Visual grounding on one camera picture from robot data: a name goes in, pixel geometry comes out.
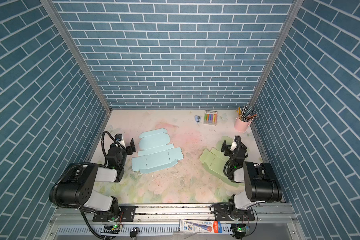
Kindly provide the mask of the light blue paper box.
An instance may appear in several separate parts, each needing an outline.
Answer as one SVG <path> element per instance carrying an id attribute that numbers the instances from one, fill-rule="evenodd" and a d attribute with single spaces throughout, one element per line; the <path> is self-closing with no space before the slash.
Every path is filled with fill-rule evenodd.
<path id="1" fill-rule="evenodd" d="M 184 158 L 182 149 L 170 143 L 166 129 L 141 133 L 138 156 L 132 158 L 132 171 L 149 174 L 171 168 Z"/>

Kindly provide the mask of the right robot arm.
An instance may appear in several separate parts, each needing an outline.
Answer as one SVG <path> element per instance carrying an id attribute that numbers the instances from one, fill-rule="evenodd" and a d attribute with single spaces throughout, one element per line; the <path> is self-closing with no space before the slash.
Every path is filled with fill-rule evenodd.
<path id="1" fill-rule="evenodd" d="M 244 192 L 229 199 L 228 216 L 231 219 L 249 219 L 252 207 L 282 200 L 282 188 L 271 164 L 246 161 L 247 147 L 240 138 L 231 145 L 223 142 L 221 152 L 229 157 L 223 168 L 224 175 L 232 183 L 245 185 Z"/>

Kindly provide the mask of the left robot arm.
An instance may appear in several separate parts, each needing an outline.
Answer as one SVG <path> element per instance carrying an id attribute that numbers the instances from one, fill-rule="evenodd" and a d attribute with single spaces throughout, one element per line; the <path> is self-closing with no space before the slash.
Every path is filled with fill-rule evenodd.
<path id="1" fill-rule="evenodd" d="M 79 209 L 94 213 L 94 220 L 115 222 L 122 210 L 116 197 L 109 197 L 94 190 L 95 183 L 118 183 L 125 173 L 127 156 L 136 152 L 135 143 L 125 146 L 121 135 L 110 145 L 105 155 L 107 165 L 96 163 L 70 164 L 52 187 L 49 199 L 59 208 Z"/>

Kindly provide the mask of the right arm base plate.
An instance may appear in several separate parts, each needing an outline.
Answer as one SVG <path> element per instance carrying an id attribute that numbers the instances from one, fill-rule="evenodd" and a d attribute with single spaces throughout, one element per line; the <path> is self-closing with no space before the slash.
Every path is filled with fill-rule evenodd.
<path id="1" fill-rule="evenodd" d="M 238 210 L 227 203 L 216 203 L 210 206 L 210 211 L 216 221 L 254 221 L 255 216 L 251 210 Z"/>

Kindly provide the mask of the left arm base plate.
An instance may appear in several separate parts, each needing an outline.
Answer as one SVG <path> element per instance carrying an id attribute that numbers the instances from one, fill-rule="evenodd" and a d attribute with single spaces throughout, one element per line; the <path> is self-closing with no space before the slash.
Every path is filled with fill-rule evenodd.
<path id="1" fill-rule="evenodd" d="M 132 222 L 135 217 L 136 206 L 126 205 L 111 207 L 109 211 L 95 211 L 93 222 L 95 223 L 116 223 L 116 222 Z"/>

